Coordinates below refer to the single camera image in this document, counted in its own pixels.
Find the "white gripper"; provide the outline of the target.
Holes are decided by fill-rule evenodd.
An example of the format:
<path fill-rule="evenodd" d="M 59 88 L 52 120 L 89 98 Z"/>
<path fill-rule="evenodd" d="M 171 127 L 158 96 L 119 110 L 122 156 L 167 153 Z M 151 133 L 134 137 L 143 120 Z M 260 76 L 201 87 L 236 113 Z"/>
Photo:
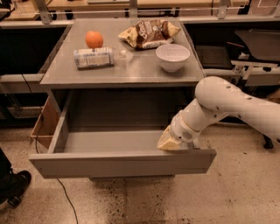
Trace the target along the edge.
<path fill-rule="evenodd" d="M 200 135 L 183 120 L 181 112 L 178 112 L 157 142 L 157 147 L 163 151 L 176 151 L 182 143 L 190 143 Z"/>

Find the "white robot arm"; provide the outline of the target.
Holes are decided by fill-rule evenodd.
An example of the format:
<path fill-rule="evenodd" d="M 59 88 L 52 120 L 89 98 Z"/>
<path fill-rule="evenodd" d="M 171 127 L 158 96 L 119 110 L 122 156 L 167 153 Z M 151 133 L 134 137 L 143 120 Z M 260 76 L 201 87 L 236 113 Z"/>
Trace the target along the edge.
<path fill-rule="evenodd" d="M 177 151 L 207 126 L 234 116 L 274 142 L 280 141 L 280 104 L 242 92 L 220 77 L 199 81 L 194 99 L 172 119 L 157 142 L 160 150 Z"/>

